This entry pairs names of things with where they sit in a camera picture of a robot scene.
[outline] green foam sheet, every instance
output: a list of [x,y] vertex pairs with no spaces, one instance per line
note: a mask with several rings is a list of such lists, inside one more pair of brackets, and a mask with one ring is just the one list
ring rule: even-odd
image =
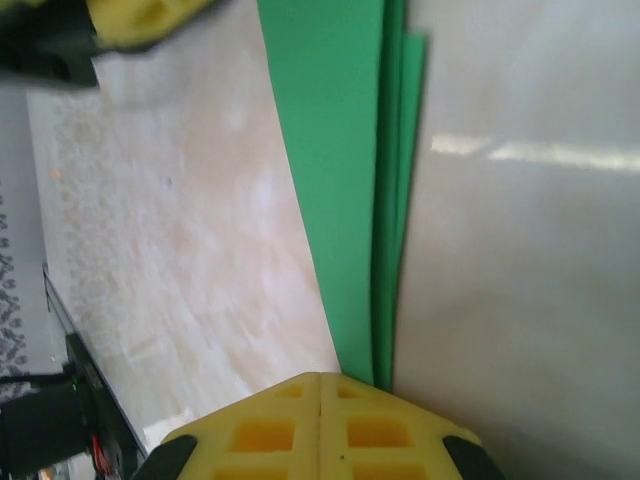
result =
[[424,61],[404,2],[258,0],[298,202],[343,373],[390,390]]

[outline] marble floor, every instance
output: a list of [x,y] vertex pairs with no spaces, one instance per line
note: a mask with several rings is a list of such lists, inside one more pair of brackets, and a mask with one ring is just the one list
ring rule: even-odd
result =
[[[396,392],[511,478],[638,478],[640,4],[410,4]],[[255,2],[97,68],[31,128],[51,274],[138,435],[337,370]]]

